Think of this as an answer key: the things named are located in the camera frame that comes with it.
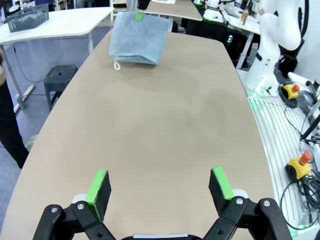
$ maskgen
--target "green tape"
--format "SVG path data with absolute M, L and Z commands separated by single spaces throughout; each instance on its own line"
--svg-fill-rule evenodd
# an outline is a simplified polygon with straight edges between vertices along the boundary
M 135 14 L 134 19 L 137 21 L 142 21 L 143 18 L 144 18 L 144 13 L 138 10 Z
M 235 195 L 234 195 L 234 191 L 232 190 L 230 183 L 225 175 L 224 170 L 222 169 L 221 166 L 214 166 L 212 168 L 212 171 L 213 171 L 214 175 L 216 176 L 216 179 L 219 182 L 224 199 L 231 200 Z
M 101 187 L 107 174 L 108 174 L 108 171 L 106 171 L 106 170 L 98 170 L 98 172 L 96 173 L 95 178 L 93 180 L 93 183 L 90 187 L 89 193 L 85 199 L 85 201 L 88 203 L 88 205 L 94 209 L 94 211 L 100 221 L 101 221 L 100 214 L 99 214 L 97 206 L 96 206 L 96 198 L 97 198 L 98 192 L 100 190 L 100 187 Z

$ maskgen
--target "red button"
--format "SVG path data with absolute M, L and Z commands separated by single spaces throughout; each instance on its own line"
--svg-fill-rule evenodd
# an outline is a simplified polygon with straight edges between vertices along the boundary
M 312 155 L 310 154 L 310 152 L 305 151 L 302 156 L 300 157 L 300 163 L 302 164 L 306 164 L 307 162 L 309 162 L 312 159 Z
M 299 87 L 299 85 L 294 85 L 293 87 L 292 87 L 292 92 L 294 92 L 294 93 L 296 93 L 296 92 L 298 92 L 298 91 L 300 91 L 300 87 Z

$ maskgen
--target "gray floor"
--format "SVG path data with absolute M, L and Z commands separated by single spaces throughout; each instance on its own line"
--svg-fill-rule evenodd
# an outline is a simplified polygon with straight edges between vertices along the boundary
M 110 29 L 111 27 L 105 26 L 96 27 L 93 30 L 94 47 Z M 89 55 L 87 37 L 19 42 L 15 44 L 15 49 L 22 71 L 31 81 L 43 80 L 49 70 L 56 65 L 74 64 L 80 67 Z M 22 75 L 12 45 L 6 49 L 6 54 L 21 91 L 24 93 L 31 83 Z M 14 97 L 16 92 L 12 83 L 10 80 L 7 82 L 11 96 Z M 45 93 L 42 82 L 34 84 L 35 89 L 31 94 Z M 28 139 L 39 133 L 49 115 L 49 109 L 46 97 L 43 95 L 31 95 L 27 98 L 25 104 L 27 108 L 20 111 L 16 119 L 22 138 Z M 16 162 L 4 148 L 0 147 L 0 232 L 19 174 L 20 169 Z

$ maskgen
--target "bolt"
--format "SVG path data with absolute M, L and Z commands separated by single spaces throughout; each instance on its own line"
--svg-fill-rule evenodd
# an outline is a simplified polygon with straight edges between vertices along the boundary
M 84 209 L 84 207 L 85 206 L 83 204 L 79 204 L 78 206 L 76 206 L 76 208 L 79 209 L 79 210 Z
M 263 202 L 263 205 L 265 205 L 266 207 L 269 207 L 269 206 L 270 206 L 270 202 L 269 202 L 268 200 L 265 200 L 265 201 Z
M 244 201 L 241 198 L 237 198 L 235 202 L 236 202 L 236 204 L 243 204 L 244 203 Z

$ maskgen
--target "folded cloth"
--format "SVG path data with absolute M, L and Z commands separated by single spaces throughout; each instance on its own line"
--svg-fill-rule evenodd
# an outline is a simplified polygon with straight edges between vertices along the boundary
M 118 12 L 114 21 L 109 54 L 117 62 L 158 65 L 163 53 L 169 20 L 143 15 L 135 20 L 134 12 Z

